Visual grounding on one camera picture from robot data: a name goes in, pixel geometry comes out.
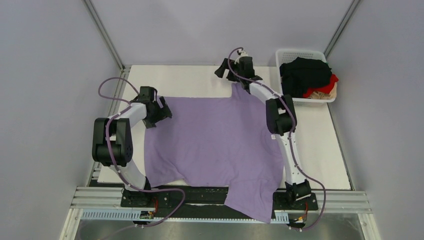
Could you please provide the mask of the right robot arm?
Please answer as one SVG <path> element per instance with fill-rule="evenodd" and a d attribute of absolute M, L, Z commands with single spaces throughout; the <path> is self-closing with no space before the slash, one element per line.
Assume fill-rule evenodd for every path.
<path fill-rule="evenodd" d="M 292 97 L 281 95 L 267 86 L 263 79 L 256 75 L 253 58 L 241 56 L 237 60 L 225 58 L 214 74 L 223 78 L 228 70 L 227 79 L 240 83 L 243 90 L 258 98 L 265 104 L 266 125 L 268 131 L 276 137 L 282 155 L 286 159 L 285 188 L 286 204 L 298 209 L 312 194 L 306 175 L 300 170 L 299 154 L 295 145 L 297 119 Z"/>

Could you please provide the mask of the purple t shirt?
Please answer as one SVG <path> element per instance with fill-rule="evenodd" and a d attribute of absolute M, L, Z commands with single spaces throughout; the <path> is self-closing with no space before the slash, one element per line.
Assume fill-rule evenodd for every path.
<path fill-rule="evenodd" d="M 284 158 L 265 105 L 239 84 L 231 89 L 230 97 L 167 97 L 172 117 L 145 131 L 145 174 L 152 187 L 228 187 L 226 206 L 270 223 Z"/>

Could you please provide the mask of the black t shirt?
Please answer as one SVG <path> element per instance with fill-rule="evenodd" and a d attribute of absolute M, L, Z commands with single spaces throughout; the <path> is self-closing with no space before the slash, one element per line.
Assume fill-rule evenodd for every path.
<path fill-rule="evenodd" d="M 331 83 L 332 69 L 319 59 L 297 57 L 279 67 L 282 92 L 293 98 L 306 98 L 308 90 Z"/>

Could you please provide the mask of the beige t shirt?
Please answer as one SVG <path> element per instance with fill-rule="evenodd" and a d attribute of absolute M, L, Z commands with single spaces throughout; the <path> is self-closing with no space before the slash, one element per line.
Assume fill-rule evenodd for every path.
<path fill-rule="evenodd" d="M 337 97 L 337 86 L 338 83 L 335 82 L 333 88 L 328 91 L 324 89 L 314 90 L 307 98 L 314 100 L 331 100 Z"/>

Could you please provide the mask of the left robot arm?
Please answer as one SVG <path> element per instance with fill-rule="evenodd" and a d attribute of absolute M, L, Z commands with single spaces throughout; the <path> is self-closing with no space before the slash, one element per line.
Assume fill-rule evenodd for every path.
<path fill-rule="evenodd" d="M 172 112 L 163 96 L 151 86 L 140 87 L 137 96 L 115 116 L 100 117 L 94 121 L 92 158 L 115 172 L 124 182 L 125 189 L 134 193 L 140 206 L 149 206 L 153 193 L 149 180 L 133 160 L 132 128 L 143 122 L 146 129 L 172 118 Z"/>

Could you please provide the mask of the red t shirt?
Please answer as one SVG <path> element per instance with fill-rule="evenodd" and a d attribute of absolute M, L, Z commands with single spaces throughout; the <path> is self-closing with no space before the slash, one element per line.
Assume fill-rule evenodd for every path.
<path fill-rule="evenodd" d="M 338 83 L 338 81 L 339 81 L 339 78 L 335 75 L 335 74 L 332 74 L 332 76 L 330 77 L 330 82 L 329 82 L 329 84 L 328 85 L 325 85 L 325 86 L 323 86 L 323 87 L 318 87 L 318 88 L 309 88 L 307 91 L 306 91 L 306 93 L 304 93 L 303 95 L 302 95 L 302 97 L 303 98 L 305 98 L 305 99 L 307 99 L 308 98 L 308 96 L 314 91 L 314 90 L 322 90 L 322 89 L 324 89 L 324 90 L 327 90 L 327 91 L 330 91 L 332 88 L 333 88 L 333 85 L 334 85 L 334 83 Z"/>

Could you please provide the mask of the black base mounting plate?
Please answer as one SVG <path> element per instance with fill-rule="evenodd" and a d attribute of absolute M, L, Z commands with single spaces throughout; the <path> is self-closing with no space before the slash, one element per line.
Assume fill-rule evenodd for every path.
<path fill-rule="evenodd" d="M 228 194 L 227 187 L 191 187 L 177 186 L 185 192 L 183 204 L 170 216 L 172 218 L 197 219 L 253 219 L 249 215 L 224 205 Z M 153 216 L 163 218 L 169 215 L 181 202 L 179 191 L 139 192 L 122 189 L 120 206 L 123 208 L 153 209 Z M 317 211 L 319 209 L 315 193 L 308 198 L 290 202 L 285 191 L 273 193 L 271 201 L 271 219 L 275 219 L 274 210 Z"/>

